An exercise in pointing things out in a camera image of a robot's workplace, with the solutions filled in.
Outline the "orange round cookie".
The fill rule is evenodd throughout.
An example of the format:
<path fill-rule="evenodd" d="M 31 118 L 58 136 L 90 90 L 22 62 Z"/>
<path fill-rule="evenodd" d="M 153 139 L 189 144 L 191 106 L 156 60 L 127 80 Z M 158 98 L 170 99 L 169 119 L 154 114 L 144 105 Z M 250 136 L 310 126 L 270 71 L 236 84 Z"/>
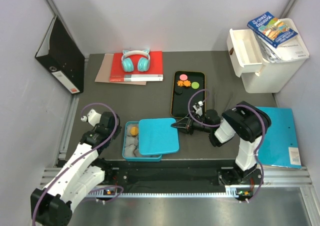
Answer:
<path fill-rule="evenodd" d="M 138 127 L 133 126 L 133 127 L 130 129 L 130 135 L 131 135 L 131 136 L 137 136 L 137 135 L 138 135 L 138 130 L 139 130 Z"/>

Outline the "teal tin lid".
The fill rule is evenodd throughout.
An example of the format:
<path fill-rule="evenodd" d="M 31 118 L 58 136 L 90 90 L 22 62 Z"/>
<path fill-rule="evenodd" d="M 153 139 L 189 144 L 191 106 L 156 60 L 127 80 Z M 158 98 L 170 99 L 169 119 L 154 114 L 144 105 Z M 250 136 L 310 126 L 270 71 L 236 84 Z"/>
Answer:
<path fill-rule="evenodd" d="M 171 127 L 174 118 L 142 119 L 138 122 L 139 152 L 144 156 L 176 153 L 180 150 L 179 134 Z"/>

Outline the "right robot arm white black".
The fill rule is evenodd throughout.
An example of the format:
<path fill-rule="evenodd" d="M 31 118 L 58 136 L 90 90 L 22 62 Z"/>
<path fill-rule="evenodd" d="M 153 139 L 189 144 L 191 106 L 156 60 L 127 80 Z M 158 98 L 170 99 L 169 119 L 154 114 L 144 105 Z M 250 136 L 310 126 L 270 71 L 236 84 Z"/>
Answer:
<path fill-rule="evenodd" d="M 239 147 L 235 162 L 231 169 L 218 170 L 219 182 L 232 185 L 254 181 L 258 151 L 272 124 L 270 117 L 245 101 L 224 111 L 222 116 L 214 109 L 205 111 L 203 107 L 203 101 L 195 103 L 188 115 L 171 124 L 171 127 L 189 135 L 194 131 L 207 132 L 214 147 L 223 146 L 237 135 Z"/>

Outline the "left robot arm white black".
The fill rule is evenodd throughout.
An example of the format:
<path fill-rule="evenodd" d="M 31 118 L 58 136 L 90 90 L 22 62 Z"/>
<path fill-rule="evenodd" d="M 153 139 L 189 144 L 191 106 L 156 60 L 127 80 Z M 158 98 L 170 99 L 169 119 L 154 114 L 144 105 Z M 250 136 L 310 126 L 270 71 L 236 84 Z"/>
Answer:
<path fill-rule="evenodd" d="M 92 130 L 82 135 L 59 173 L 30 196 L 33 225 L 68 225 L 82 200 L 99 184 L 113 180 L 111 166 L 99 155 L 119 135 L 122 128 L 119 116 L 113 110 L 98 113 L 91 109 L 81 120 Z"/>

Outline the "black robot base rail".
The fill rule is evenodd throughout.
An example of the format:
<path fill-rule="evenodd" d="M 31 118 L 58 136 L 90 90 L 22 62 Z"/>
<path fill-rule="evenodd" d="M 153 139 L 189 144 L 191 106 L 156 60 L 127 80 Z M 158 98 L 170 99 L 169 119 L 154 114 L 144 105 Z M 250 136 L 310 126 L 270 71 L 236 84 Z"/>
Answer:
<path fill-rule="evenodd" d="M 226 185 L 252 189 L 260 184 L 259 169 L 242 174 L 231 159 L 181 159 L 128 162 L 96 159 L 93 166 L 105 171 L 103 185 L 119 185 L 125 193 L 223 192 Z"/>

